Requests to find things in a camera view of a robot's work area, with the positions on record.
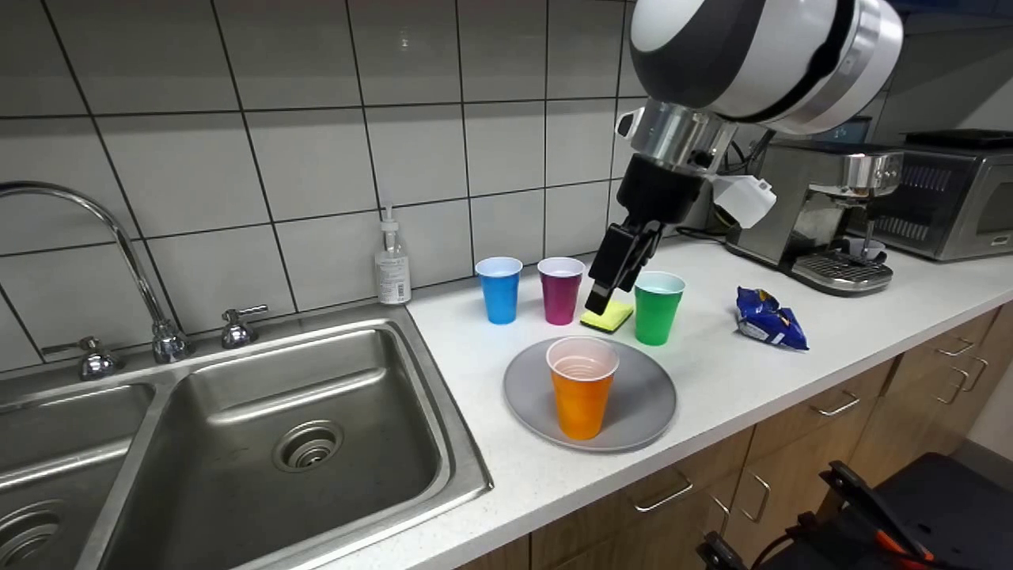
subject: coffee machine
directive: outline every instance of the coffee machine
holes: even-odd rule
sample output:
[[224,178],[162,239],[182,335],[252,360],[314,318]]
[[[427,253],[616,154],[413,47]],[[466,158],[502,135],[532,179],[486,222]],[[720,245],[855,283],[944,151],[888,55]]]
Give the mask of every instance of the coffee machine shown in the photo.
[[776,267],[821,292],[871,294],[890,286],[892,269],[875,235],[875,198],[898,185],[904,151],[885,145],[805,141],[767,147],[760,178],[776,206],[738,230],[728,251]]

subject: faucet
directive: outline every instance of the faucet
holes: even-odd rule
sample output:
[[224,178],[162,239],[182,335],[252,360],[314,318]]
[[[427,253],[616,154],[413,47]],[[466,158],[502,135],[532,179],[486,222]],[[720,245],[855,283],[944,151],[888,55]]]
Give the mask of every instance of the faucet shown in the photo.
[[135,273],[138,292],[147,302],[147,311],[151,314],[151,359],[158,364],[186,359],[186,335],[167,317],[165,305],[155,296],[155,289],[151,289],[147,269],[141,267],[141,260],[135,255],[129,239],[123,235],[123,225],[119,222],[113,211],[109,211],[102,202],[94,202],[87,194],[78,194],[78,189],[60,185],[60,184],[45,184],[45,179],[7,179],[7,184],[0,184],[0,198],[11,198],[11,195],[50,195],[50,198],[72,202],[72,206],[87,209],[89,215],[94,215],[119,238],[119,247],[122,247],[122,253],[123,253],[123,260],[127,260],[127,267]]

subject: white countertop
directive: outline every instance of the white countertop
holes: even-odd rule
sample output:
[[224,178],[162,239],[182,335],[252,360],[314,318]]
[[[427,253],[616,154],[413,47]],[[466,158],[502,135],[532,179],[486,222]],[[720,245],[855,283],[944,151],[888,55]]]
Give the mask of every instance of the white countertop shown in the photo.
[[[892,253],[897,275],[871,296],[821,294],[710,239],[669,245],[648,267],[687,279],[674,340],[665,348],[638,344],[633,322],[616,340],[644,348],[672,372],[677,412],[662,439],[619,457],[550,445],[516,425],[504,404],[504,371],[514,355],[564,331],[596,335],[577,322],[548,327],[535,275],[522,279],[514,327],[486,322],[481,292],[471,286],[413,302],[413,317],[480,439],[493,491],[325,568],[460,568],[1013,302],[1013,255],[936,267]],[[735,335],[738,286],[767,289],[791,307],[810,352]]]

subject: kitchen sink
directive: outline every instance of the kitchen sink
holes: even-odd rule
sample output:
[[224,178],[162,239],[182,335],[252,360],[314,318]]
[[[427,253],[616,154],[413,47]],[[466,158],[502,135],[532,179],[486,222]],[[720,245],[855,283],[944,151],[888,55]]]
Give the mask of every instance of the kitchen sink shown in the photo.
[[72,568],[151,401],[148,385],[71,385],[0,404],[0,568]]
[[408,311],[382,307],[0,401],[0,434],[3,570],[318,568],[490,486]]

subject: soap dispenser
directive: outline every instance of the soap dispenser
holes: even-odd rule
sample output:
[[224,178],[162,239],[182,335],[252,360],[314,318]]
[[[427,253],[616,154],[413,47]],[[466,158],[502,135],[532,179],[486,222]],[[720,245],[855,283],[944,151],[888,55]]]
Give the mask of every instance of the soap dispenser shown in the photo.
[[392,215],[392,206],[382,206],[381,215],[382,245],[375,255],[375,283],[381,305],[408,305],[413,302],[413,267],[403,239],[403,225]]

